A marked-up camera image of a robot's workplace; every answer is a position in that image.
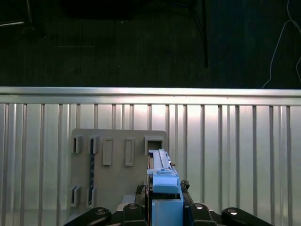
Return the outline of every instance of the white cable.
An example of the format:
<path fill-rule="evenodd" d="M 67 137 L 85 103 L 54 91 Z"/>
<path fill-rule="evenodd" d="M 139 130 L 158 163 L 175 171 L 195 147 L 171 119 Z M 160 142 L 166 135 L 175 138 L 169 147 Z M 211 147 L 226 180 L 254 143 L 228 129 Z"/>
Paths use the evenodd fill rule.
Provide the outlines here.
<path fill-rule="evenodd" d="M 269 81 L 271 81 L 271 78 L 272 78 L 272 65 L 273 65 L 273 61 L 274 61 L 274 57 L 275 57 L 275 54 L 276 54 L 276 51 L 278 49 L 278 45 L 279 45 L 279 42 L 281 40 L 281 37 L 282 37 L 282 34 L 283 34 L 283 31 L 285 29 L 285 26 L 289 23 L 289 22 L 292 22 L 293 25 L 298 29 L 300 35 L 301 35 L 301 29 L 299 27 L 299 25 L 297 24 L 296 21 L 294 21 L 291 17 L 291 14 L 290 14 L 290 11 L 288 9 L 288 6 L 290 4 L 290 0 L 287 1 L 287 5 L 286 5 L 286 10 L 287 10 L 287 14 L 288 14 L 288 17 L 290 18 L 288 21 L 285 22 L 285 24 L 283 25 L 283 28 L 282 28 L 282 31 L 280 33 L 280 36 L 279 36 L 279 39 L 278 39 L 278 42 L 277 42 L 277 45 L 275 47 L 275 50 L 274 50 L 274 54 L 273 54 L 273 57 L 272 57 L 272 60 L 271 60 L 271 63 L 269 65 L 269 80 L 262 86 L 262 89 L 269 83 Z M 301 57 L 299 58 L 298 60 L 298 63 L 296 64 L 296 71 L 297 71 L 297 75 L 298 75 L 298 78 L 299 78 L 299 81 L 301 82 L 301 78 L 300 78 L 300 74 L 299 74 L 299 71 L 298 71 L 298 65 L 301 61 Z"/>

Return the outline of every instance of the light blue plastic part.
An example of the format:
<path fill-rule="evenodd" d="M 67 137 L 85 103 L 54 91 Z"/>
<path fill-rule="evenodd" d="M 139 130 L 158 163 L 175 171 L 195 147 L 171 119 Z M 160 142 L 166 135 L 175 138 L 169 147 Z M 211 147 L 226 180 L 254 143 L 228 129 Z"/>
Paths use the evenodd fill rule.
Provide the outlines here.
<path fill-rule="evenodd" d="M 172 171 L 153 172 L 153 193 L 178 194 L 178 178 Z"/>
<path fill-rule="evenodd" d="M 170 165 L 170 158 L 163 149 L 150 150 L 154 169 L 147 170 L 153 177 L 153 193 L 179 194 L 179 199 L 152 200 L 152 226 L 183 226 L 184 199 L 177 171 Z"/>

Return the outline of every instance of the rectangular slot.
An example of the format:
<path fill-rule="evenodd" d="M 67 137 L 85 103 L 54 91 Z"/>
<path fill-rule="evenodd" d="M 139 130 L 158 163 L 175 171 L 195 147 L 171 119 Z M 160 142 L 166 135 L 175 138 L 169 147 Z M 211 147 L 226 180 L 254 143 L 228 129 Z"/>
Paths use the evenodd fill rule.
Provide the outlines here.
<path fill-rule="evenodd" d="M 82 136 L 76 136 L 73 138 L 73 153 L 82 152 Z"/>
<path fill-rule="evenodd" d="M 87 208 L 94 208 L 96 207 L 96 193 L 97 189 L 93 188 L 92 190 L 88 189 L 87 190 Z"/>
<path fill-rule="evenodd" d="M 125 146 L 125 165 L 133 166 L 134 164 L 134 147 L 135 147 L 135 139 L 127 138 L 126 146 Z"/>
<path fill-rule="evenodd" d="M 89 138 L 89 153 L 96 154 L 98 152 L 97 150 L 98 147 L 98 137 L 90 137 Z"/>
<path fill-rule="evenodd" d="M 149 150 L 165 149 L 163 137 L 146 136 L 144 142 L 144 154 L 148 155 Z"/>
<path fill-rule="evenodd" d="M 75 189 L 76 189 L 76 187 L 74 187 L 74 188 L 72 189 L 71 204 L 74 204 L 74 200 L 75 200 L 75 198 L 74 198 Z"/>
<path fill-rule="evenodd" d="M 76 153 L 76 138 L 73 139 L 73 153 Z"/>
<path fill-rule="evenodd" d="M 113 138 L 108 137 L 103 141 L 103 165 L 112 165 L 112 154 L 113 154 Z"/>
<path fill-rule="evenodd" d="M 80 186 L 74 186 L 71 190 L 71 207 L 78 207 L 80 202 Z"/>

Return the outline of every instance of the dark background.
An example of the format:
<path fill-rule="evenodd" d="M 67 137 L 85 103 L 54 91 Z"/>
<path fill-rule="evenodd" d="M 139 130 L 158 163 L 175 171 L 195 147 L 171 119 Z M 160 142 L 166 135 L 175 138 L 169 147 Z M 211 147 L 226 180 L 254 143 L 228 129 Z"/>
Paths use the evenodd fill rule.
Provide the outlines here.
<path fill-rule="evenodd" d="M 19 19 L 5 1 L 0 22 Z M 0 86 L 260 89 L 288 20 L 287 1 L 206 1 L 209 68 L 187 9 L 154 0 L 128 20 L 73 19 L 57 0 L 32 0 L 37 30 L 0 27 Z M 23 11 L 24 3 L 15 0 Z M 290 12 L 301 25 L 300 0 L 290 1 Z M 300 55 L 301 36 L 289 23 L 265 88 L 300 88 Z"/>

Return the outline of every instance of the screw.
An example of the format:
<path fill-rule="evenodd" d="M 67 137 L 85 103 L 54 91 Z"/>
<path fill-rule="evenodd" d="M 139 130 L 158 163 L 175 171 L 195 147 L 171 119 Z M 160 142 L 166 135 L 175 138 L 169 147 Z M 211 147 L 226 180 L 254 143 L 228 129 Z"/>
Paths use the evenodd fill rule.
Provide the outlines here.
<path fill-rule="evenodd" d="M 198 210 L 201 210 L 203 209 L 203 206 L 201 204 L 195 204 L 194 205 Z"/>
<path fill-rule="evenodd" d="M 105 214 L 105 211 L 100 209 L 100 210 L 96 211 L 96 214 L 97 215 L 103 215 L 103 214 Z"/>
<path fill-rule="evenodd" d="M 228 210 L 228 213 L 232 215 L 237 215 L 237 212 L 235 210 Z"/>
<path fill-rule="evenodd" d="M 136 205 L 136 204 L 134 204 L 134 203 L 132 203 L 132 204 L 129 204 L 129 208 L 130 208 L 130 209 L 132 209 L 132 210 L 134 210 L 134 209 L 136 209 L 136 208 L 137 208 L 137 205 Z"/>

